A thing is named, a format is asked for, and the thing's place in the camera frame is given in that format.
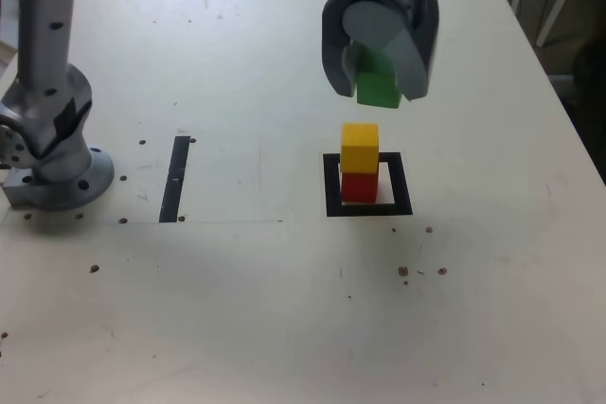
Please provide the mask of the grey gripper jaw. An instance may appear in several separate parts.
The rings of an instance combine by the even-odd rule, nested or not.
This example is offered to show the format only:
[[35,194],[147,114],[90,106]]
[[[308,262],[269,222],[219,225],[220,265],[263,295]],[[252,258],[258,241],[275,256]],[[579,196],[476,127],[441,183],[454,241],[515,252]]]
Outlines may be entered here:
[[322,64],[332,89],[342,97],[353,97],[355,66],[348,51],[351,39],[343,28],[343,15],[351,0],[328,0],[322,11]]
[[363,53],[357,64],[359,102],[398,102],[427,96],[438,26],[413,29],[406,17],[370,1],[350,5],[343,27]]

